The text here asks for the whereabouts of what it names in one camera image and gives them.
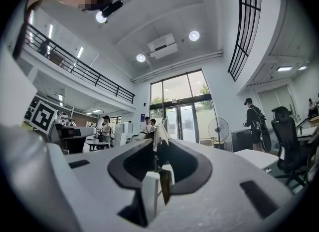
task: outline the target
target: black rubber pad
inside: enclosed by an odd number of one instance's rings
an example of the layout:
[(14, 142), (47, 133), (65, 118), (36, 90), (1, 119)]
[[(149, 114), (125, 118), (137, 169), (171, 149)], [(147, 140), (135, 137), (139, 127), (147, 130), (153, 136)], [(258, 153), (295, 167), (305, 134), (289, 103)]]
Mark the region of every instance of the black rubber pad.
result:
[(81, 167), (81, 166), (85, 166), (85, 165), (88, 165), (90, 162), (87, 161), (87, 160), (80, 160), (80, 161), (76, 161), (76, 162), (73, 162), (73, 163), (69, 163), (69, 166), (71, 169), (75, 169), (75, 168), (78, 168), (78, 167)]
[(263, 219), (278, 209), (278, 206), (266, 195), (266, 193), (253, 181), (240, 184), (246, 196)]

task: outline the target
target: black shorts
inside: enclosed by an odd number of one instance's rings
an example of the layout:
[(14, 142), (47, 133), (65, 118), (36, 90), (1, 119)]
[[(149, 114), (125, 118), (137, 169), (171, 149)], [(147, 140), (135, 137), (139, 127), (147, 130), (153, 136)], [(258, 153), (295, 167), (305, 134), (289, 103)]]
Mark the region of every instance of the black shorts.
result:
[(260, 143), (260, 135), (261, 135), (261, 132), (254, 132), (251, 135), (251, 141), (253, 144)]

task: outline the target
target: backpack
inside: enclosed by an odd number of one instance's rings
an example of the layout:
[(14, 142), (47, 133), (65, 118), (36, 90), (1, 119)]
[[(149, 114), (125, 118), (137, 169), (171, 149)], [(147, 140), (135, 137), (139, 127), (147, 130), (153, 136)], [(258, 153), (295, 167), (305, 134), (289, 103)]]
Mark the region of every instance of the backpack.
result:
[(254, 132), (264, 132), (268, 131), (267, 125), (266, 125), (266, 117), (261, 111), (257, 111), (254, 107), (250, 107), (249, 109), (252, 109), (257, 114), (257, 119), (253, 121), (254, 128), (251, 130), (252, 133)]

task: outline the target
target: black office chair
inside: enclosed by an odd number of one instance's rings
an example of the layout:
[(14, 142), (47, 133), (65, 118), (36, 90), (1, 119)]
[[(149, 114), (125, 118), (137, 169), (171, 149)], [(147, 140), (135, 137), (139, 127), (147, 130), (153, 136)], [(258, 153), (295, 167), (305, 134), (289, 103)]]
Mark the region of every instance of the black office chair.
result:
[[(304, 181), (299, 176), (307, 173), (311, 157), (316, 153), (318, 140), (312, 139), (311, 144), (300, 146), (296, 125), (293, 118), (289, 116), (288, 109), (286, 107), (278, 107), (272, 111), (274, 112), (274, 120), (271, 124), (280, 144), (278, 168), (285, 172), (285, 175), (276, 176), (275, 178), (288, 178), (285, 185), (295, 180), (300, 185), (305, 186)], [(284, 160), (280, 159), (282, 148), (285, 149)], [(302, 166), (307, 166), (307, 170), (297, 172)]]

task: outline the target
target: air conditioner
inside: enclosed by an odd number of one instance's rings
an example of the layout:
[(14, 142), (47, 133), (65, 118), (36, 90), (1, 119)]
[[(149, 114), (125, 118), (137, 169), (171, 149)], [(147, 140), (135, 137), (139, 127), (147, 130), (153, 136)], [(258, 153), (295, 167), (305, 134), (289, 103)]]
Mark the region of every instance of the air conditioner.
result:
[(178, 51), (173, 34), (168, 34), (152, 41), (148, 44), (148, 47), (151, 50), (150, 57), (155, 57), (156, 59), (160, 59)]

